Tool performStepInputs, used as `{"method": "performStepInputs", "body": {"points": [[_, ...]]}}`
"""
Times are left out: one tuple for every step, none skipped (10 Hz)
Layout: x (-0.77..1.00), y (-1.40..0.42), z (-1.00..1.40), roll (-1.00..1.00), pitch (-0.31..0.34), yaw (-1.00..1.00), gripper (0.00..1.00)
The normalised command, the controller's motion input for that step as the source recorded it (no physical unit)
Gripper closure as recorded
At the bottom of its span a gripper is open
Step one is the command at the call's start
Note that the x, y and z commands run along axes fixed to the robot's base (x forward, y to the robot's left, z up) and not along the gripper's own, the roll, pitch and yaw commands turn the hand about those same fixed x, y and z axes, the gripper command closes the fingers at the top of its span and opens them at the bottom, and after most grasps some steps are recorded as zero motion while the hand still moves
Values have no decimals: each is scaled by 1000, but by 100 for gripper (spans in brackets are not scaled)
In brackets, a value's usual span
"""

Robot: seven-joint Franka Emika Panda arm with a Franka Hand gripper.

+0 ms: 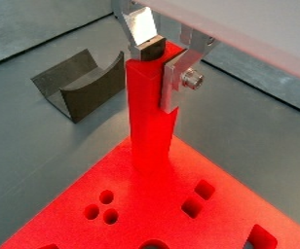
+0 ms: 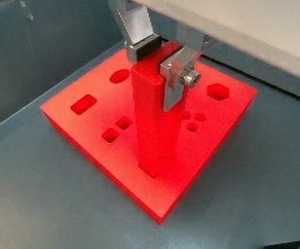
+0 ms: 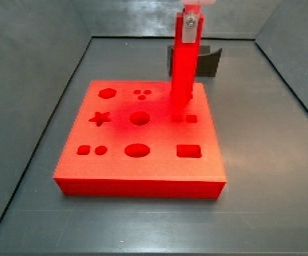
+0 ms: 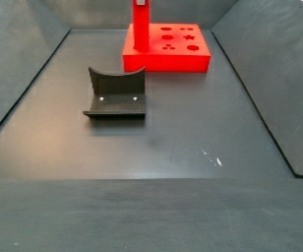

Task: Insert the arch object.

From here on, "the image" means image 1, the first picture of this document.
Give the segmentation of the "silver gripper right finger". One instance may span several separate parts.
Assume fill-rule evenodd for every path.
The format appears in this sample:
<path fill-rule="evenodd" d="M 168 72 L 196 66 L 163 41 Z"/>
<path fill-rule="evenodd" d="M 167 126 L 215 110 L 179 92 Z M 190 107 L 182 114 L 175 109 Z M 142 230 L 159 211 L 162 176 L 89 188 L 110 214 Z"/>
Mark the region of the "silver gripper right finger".
<path fill-rule="evenodd" d="M 192 65 L 208 54 L 219 41 L 191 27 L 183 27 L 179 41 L 187 49 L 164 64 L 160 109 L 168 114 L 178 106 L 182 89 L 196 90 L 203 82 L 203 75 Z"/>

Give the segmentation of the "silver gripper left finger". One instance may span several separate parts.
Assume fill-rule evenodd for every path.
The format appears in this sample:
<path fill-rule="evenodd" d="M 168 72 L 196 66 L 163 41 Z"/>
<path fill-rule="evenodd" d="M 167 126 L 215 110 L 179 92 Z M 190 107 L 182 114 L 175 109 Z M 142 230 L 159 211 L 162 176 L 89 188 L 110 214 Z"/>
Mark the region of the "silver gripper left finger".
<path fill-rule="evenodd" d="M 158 34 L 151 9 L 135 0 L 112 0 L 112 10 L 128 40 L 130 57 L 140 61 L 158 59 L 166 38 Z"/>

